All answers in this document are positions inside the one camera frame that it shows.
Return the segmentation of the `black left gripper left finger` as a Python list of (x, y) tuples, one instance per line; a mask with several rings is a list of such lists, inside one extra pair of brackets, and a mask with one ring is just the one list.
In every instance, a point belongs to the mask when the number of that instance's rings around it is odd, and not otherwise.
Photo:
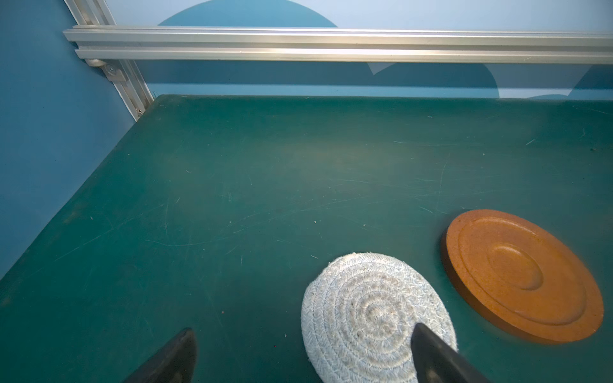
[(196, 362), (196, 335), (191, 328), (184, 328), (124, 379), (124, 382), (191, 382)]

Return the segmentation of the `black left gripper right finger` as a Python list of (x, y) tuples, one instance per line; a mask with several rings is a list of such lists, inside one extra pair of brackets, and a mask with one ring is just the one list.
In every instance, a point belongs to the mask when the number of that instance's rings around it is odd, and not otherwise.
[(419, 383), (490, 383), (488, 378), (421, 322), (413, 329), (410, 346)]

